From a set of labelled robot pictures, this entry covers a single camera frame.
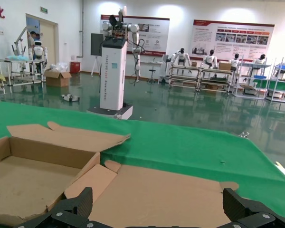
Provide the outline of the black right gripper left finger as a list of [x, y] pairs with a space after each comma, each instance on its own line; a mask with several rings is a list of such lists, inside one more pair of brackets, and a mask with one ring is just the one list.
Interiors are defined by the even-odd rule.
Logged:
[[16, 225], [16, 228], [103, 228], [89, 220], [93, 208], [93, 190], [86, 187], [74, 198], [59, 201], [49, 212]]

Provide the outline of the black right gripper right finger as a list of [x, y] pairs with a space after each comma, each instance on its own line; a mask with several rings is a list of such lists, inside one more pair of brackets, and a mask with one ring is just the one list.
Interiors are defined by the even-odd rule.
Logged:
[[223, 210], [230, 220], [223, 228], [285, 228], [285, 217], [259, 201], [239, 196], [231, 188], [223, 190]]

